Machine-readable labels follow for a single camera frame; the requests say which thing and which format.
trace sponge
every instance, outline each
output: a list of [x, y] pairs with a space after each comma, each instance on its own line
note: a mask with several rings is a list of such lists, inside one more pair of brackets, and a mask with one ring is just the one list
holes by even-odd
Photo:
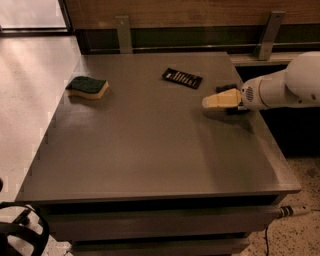
[[68, 96], [80, 96], [89, 100], [101, 99], [109, 88], [106, 80], [97, 80], [87, 76], [75, 77], [66, 87]]

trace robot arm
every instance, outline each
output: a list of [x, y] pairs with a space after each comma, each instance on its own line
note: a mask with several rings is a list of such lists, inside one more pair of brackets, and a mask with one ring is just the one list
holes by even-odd
[[[320, 52], [301, 54], [285, 70], [248, 80], [240, 93], [243, 105], [250, 110], [320, 106]], [[227, 99], [223, 99], [224, 95], [204, 98], [203, 107], [223, 108], [216, 104], [217, 98], [221, 102], [232, 101], [230, 94]]]

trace black cable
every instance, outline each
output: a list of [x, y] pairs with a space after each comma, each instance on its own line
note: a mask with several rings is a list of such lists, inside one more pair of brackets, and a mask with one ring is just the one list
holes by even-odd
[[265, 239], [266, 239], [266, 245], [267, 245], [266, 256], [269, 256], [268, 228], [269, 228], [269, 226], [265, 230]]

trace scrub pad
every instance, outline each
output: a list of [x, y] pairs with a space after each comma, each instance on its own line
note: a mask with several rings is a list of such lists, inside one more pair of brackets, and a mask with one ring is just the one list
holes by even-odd
[[109, 88], [106, 80], [97, 80], [86, 76], [75, 77], [66, 87], [68, 96], [80, 96], [89, 100], [98, 100]]

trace wooden panel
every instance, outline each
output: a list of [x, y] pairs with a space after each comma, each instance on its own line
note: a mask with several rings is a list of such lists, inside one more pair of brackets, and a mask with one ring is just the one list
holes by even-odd
[[128, 15], [132, 28], [266, 24], [271, 10], [286, 12], [283, 24], [320, 23], [320, 1], [305, 0], [67, 0], [75, 29], [115, 28]]

